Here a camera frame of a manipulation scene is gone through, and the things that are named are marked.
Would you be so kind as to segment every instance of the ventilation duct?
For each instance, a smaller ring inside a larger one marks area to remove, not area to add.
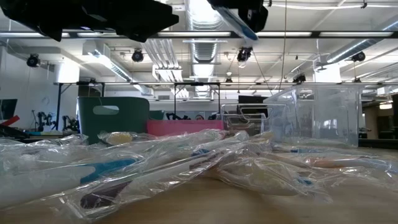
[[[189,30],[209,31],[220,30],[224,22],[217,11],[213,10],[207,0],[185,0],[186,18]],[[199,77],[197,81],[208,82],[214,72],[214,63],[220,44],[217,43],[192,43],[192,72]],[[195,88],[198,96],[208,96],[203,89]]]
[[[398,29],[398,15],[390,18],[386,22],[383,22],[382,24],[378,25],[377,27],[374,28],[374,30],[383,30],[383,31],[393,31]],[[330,55],[327,56],[326,62],[327,63],[338,63],[342,60],[345,60],[347,58],[350,58],[359,52],[367,49],[368,47],[371,47],[383,39],[365,39],[365,40],[354,40],[348,45],[338,49],[336,52],[331,53]],[[304,62],[301,64],[299,67],[294,68],[292,72],[295,70],[299,69],[301,71],[306,70],[312,65],[311,62]]]
[[[120,65],[117,61],[111,59],[111,49],[106,45],[97,45],[96,42],[86,41],[83,44],[83,54],[93,57],[93,61],[104,65],[115,75],[123,78],[126,82],[138,82],[131,77],[130,72]],[[153,96],[154,90],[145,86],[134,85],[143,96]]]
[[[141,45],[154,63],[152,73],[156,80],[159,81],[157,75],[160,75],[161,79],[165,82],[183,82],[182,69],[178,64],[171,39],[149,39]],[[185,88],[178,88],[176,97],[188,98],[189,93]]]

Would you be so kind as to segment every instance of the pink container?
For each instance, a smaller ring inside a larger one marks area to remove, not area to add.
[[[204,129],[223,129],[219,120],[148,120],[148,134],[154,136],[174,136],[183,133],[195,133]]]

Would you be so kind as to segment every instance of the desk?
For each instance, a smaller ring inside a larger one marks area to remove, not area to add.
[[[317,202],[312,198],[260,195],[229,186],[219,180],[199,177],[153,198],[127,205],[95,223],[398,223],[398,194],[359,180],[348,180],[335,188],[329,188],[328,191],[334,200],[330,204]],[[24,217],[0,213],[2,224],[42,224],[44,220],[46,223],[69,223],[68,220],[50,215],[49,211],[40,208]]]

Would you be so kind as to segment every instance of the green bin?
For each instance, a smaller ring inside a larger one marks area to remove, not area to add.
[[[89,143],[99,141],[106,131],[147,132],[149,102],[138,97],[78,97],[80,131]]]

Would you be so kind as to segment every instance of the metal frame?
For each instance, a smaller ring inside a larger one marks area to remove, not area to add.
[[[95,86],[95,85],[102,85],[102,92],[101,97],[105,96],[105,83],[96,83],[96,82],[76,82],[76,83],[54,83],[58,85],[58,101],[57,101],[57,119],[55,124],[55,129],[58,131],[59,121],[60,121],[60,109],[61,109],[61,96],[70,86],[77,85],[77,86]]]
[[[64,30],[64,37],[62,39],[128,39],[123,35],[117,35],[115,32],[99,32],[94,33],[85,30]],[[208,35],[203,35],[202,31],[162,31],[149,37],[150,39],[241,39],[234,31],[206,31]],[[398,39],[398,31],[388,30],[287,30],[285,35],[284,30],[264,30],[258,33],[259,39]],[[18,31],[4,31],[0,32],[0,38],[7,39],[49,39],[37,32],[18,32]]]
[[[177,86],[179,85],[190,85],[190,86],[204,86],[204,85],[216,85],[218,86],[218,112],[219,114],[221,114],[221,97],[220,97],[220,92],[221,92],[221,83],[219,82],[209,82],[209,83],[203,83],[203,82],[191,82],[191,83],[174,83],[174,114],[177,113],[177,97],[175,97],[178,93],[177,93]]]

